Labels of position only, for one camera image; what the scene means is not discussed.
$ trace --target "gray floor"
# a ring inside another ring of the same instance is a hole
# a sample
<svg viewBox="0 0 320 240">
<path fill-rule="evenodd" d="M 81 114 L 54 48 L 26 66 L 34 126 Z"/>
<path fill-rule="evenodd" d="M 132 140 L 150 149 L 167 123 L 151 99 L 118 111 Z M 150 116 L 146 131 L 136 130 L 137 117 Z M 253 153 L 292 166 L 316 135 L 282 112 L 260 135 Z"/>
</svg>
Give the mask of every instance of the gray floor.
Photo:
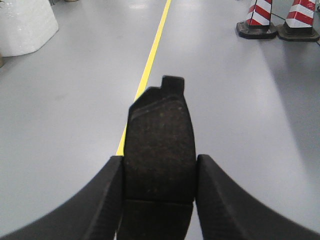
<svg viewBox="0 0 320 240">
<path fill-rule="evenodd" d="M 57 34 L 0 69 L 0 235 L 50 212 L 115 155 L 165 0 L 60 1 Z"/>
<path fill-rule="evenodd" d="M 237 37 L 249 3 L 174 1 L 149 85 L 163 74 L 183 76 L 197 153 L 210 154 L 267 206 L 320 232 L 320 47 Z"/>
<path fill-rule="evenodd" d="M 61 1 L 59 32 L 38 52 L 6 59 L 0 236 L 63 203 L 115 154 L 165 5 L 150 2 Z M 273 12 L 285 18 L 291 2 Z M 197 153 L 320 233 L 320 47 L 238 37 L 249 4 L 173 0 L 149 86 L 184 77 Z M 196 214 L 186 239 L 201 239 Z"/>
</svg>

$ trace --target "white block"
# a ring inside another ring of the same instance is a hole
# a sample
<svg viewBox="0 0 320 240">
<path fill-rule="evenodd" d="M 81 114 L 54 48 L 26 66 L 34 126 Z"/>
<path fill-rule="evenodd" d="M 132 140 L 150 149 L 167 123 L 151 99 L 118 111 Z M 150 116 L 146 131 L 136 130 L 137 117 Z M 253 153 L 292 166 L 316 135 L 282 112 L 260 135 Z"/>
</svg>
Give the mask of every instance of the white block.
<svg viewBox="0 0 320 240">
<path fill-rule="evenodd" d="M 3 57 L 40 49 L 57 31 L 48 0 L 4 0 L 0 3 L 0 53 Z"/>
</svg>

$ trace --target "brake pad friction material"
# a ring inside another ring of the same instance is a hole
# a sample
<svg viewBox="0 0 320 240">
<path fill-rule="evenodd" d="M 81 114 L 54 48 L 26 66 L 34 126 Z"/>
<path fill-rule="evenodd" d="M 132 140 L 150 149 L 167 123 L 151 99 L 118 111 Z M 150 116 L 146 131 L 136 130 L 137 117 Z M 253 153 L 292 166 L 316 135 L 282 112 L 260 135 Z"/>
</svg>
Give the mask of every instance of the brake pad friction material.
<svg viewBox="0 0 320 240">
<path fill-rule="evenodd" d="M 196 151 L 184 79 L 164 76 L 129 109 L 124 143 L 125 198 L 191 203 Z"/>
<path fill-rule="evenodd" d="M 183 240 L 187 234 L 192 211 L 192 203 L 125 200 L 117 239 Z"/>
</svg>

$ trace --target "red and white striped traffic cone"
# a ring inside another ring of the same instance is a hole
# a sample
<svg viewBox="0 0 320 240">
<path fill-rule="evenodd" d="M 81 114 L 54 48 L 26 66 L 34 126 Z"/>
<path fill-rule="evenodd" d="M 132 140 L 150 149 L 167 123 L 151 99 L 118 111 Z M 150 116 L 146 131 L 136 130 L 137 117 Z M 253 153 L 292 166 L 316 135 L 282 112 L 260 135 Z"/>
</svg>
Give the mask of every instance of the red and white striped traffic cone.
<svg viewBox="0 0 320 240">
<path fill-rule="evenodd" d="M 319 34 L 314 30 L 316 0 L 294 0 L 283 25 L 278 25 L 280 39 L 295 42 L 316 42 Z"/>
<path fill-rule="evenodd" d="M 277 35 L 271 23 L 272 0 L 252 0 L 246 21 L 238 22 L 236 30 L 246 39 L 272 39 Z"/>
</svg>

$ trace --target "yellow floor stripe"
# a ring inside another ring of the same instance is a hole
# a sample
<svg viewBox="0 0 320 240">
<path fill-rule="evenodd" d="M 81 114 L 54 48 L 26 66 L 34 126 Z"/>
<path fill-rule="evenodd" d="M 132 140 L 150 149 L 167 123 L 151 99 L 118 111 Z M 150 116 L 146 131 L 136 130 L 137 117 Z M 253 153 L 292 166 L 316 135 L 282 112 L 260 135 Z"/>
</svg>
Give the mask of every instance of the yellow floor stripe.
<svg viewBox="0 0 320 240">
<path fill-rule="evenodd" d="M 150 76 L 150 72 L 151 72 L 151 68 L 152 65 L 154 64 L 154 60 L 156 57 L 156 53 L 157 53 L 157 49 L 159 46 L 159 42 L 160 42 L 160 38 L 162 35 L 162 32 L 164 30 L 164 26 L 165 26 L 165 22 L 167 19 L 167 15 L 168 15 L 168 11 L 169 11 L 169 7 L 171 4 L 171 0 L 167 0 L 164 6 L 164 10 L 162 13 L 162 17 L 158 26 L 158 30 L 156 31 L 155 37 L 154 37 L 154 41 L 149 53 L 149 57 L 148 60 L 146 61 L 145 67 L 144 67 L 144 71 L 139 83 L 139 87 L 136 91 L 135 97 L 134 97 L 134 101 L 137 100 L 137 98 L 140 97 L 140 95 L 145 91 L 146 87 L 147 87 L 147 83 L 149 80 L 149 76 Z M 119 146 L 118 149 L 116 151 L 116 155 L 118 156 L 123 156 L 124 155 L 124 145 L 125 145 L 125 138 L 126 138 L 126 130 L 127 130 L 127 125 L 125 125 L 125 128 L 123 130 L 122 133 L 122 137 L 121 140 L 119 142 Z"/>
</svg>

